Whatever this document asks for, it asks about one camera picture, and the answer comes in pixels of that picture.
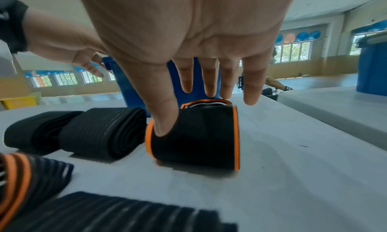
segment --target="orange balloon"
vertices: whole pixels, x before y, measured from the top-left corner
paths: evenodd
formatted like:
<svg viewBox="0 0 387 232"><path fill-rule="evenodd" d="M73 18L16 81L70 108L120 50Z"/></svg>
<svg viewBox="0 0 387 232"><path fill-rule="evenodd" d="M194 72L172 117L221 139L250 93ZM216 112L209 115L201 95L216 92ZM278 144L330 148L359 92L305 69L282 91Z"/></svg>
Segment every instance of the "orange balloon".
<svg viewBox="0 0 387 232"><path fill-rule="evenodd" d="M285 38L283 39L283 43L290 43L290 42L294 42L294 41L295 41L295 34L293 34L293 33L287 34L285 36Z"/></svg>

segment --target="blue container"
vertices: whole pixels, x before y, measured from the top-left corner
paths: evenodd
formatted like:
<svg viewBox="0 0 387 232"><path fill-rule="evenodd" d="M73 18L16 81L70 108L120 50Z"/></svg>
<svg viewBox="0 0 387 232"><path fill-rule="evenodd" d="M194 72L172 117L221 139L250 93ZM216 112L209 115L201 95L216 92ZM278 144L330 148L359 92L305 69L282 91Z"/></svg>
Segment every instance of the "blue container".
<svg viewBox="0 0 387 232"><path fill-rule="evenodd" d="M387 32L362 38L358 48L362 52L356 91L387 96Z"/></svg>
<svg viewBox="0 0 387 232"><path fill-rule="evenodd" d="M113 71L114 76L116 77L116 81L118 86L120 87L121 94L124 98L125 104L127 107L140 107L145 109L145 104L142 99L138 96L129 80L126 78L124 72L118 66L118 64L111 57L103 58L103 62L106 66L106 69ZM209 99L210 97L206 96L204 92L204 84L202 77L202 68L199 64L197 58L193 60L193 88L192 92L187 94L183 91L180 84L179 74L177 72L176 66L172 61L167 63L169 73L171 74L173 89L175 90L175 95L177 98L177 103L179 107L182 104L189 103L192 101L196 101L199 99ZM221 77L220 73L218 76L218 89L216 91L216 95L213 98L221 98L219 95L221 87Z"/></svg>

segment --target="table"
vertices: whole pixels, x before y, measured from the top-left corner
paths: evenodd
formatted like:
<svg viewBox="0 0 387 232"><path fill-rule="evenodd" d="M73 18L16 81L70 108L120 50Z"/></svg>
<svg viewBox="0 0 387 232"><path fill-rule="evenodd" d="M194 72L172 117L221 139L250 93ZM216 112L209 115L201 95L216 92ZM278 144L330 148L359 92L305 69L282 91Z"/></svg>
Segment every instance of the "table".
<svg viewBox="0 0 387 232"><path fill-rule="evenodd" d="M217 209L239 231L381 232L387 228L387 152L285 105L261 97L238 107L241 170L160 167L139 146L112 164L47 155L75 165L60 196L87 191ZM122 100L36 106L0 112L0 134L16 120L52 110L123 107ZM12 149L0 146L1 152Z"/></svg>
<svg viewBox="0 0 387 232"><path fill-rule="evenodd" d="M356 87L294 90L278 102L387 150L387 97Z"/></svg>

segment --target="yellow box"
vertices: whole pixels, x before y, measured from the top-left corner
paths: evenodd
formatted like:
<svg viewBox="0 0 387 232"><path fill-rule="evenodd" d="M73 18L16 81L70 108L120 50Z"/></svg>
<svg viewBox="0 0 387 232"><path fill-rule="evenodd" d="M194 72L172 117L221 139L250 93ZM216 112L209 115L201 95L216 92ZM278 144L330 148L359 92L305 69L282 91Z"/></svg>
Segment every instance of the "yellow box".
<svg viewBox="0 0 387 232"><path fill-rule="evenodd" d="M36 96L2 98L0 99L0 102L5 109L17 109L37 105Z"/></svg>

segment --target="orange stripe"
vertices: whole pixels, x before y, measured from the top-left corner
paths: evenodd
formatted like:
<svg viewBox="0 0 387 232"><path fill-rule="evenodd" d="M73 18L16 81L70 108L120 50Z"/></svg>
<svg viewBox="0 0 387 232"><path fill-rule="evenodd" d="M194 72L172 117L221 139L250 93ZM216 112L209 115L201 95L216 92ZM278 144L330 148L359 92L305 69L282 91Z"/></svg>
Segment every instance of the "orange stripe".
<svg viewBox="0 0 387 232"><path fill-rule="evenodd" d="M20 185L19 192L16 196L16 199L10 209L5 213L3 218L0 221L0 231L2 231L5 226L13 219L20 205L22 204L25 195L28 191L29 183L31 181L31 166L28 161L28 158L23 154L13 153L16 158L20 158L23 163L23 177Z"/></svg>
<svg viewBox="0 0 387 232"><path fill-rule="evenodd" d="M0 215L3 214L13 200L16 189L16 161L10 154L3 154L4 170L6 174L5 195L0 205Z"/></svg>
<svg viewBox="0 0 387 232"><path fill-rule="evenodd" d="M148 126L146 127L146 131L145 131L145 147L146 147L146 152L148 152L148 154L150 154L150 156L152 156L154 159L156 159L153 156L152 145L151 145L153 126L154 126L154 120L152 119L152 120L150 120Z"/></svg>
<svg viewBox="0 0 387 232"><path fill-rule="evenodd" d="M183 109L186 106L190 106L190 105L201 103L201 102L223 102L225 104L232 105L232 103L228 100L225 100L222 98L213 98L213 99L200 99L200 100L196 100L196 101L189 102L186 104L182 104L180 108Z"/></svg>
<svg viewBox="0 0 387 232"><path fill-rule="evenodd" d="M233 116L234 116L234 167L235 170L239 170L239 127L238 127L238 111L237 106L233 105Z"/></svg>

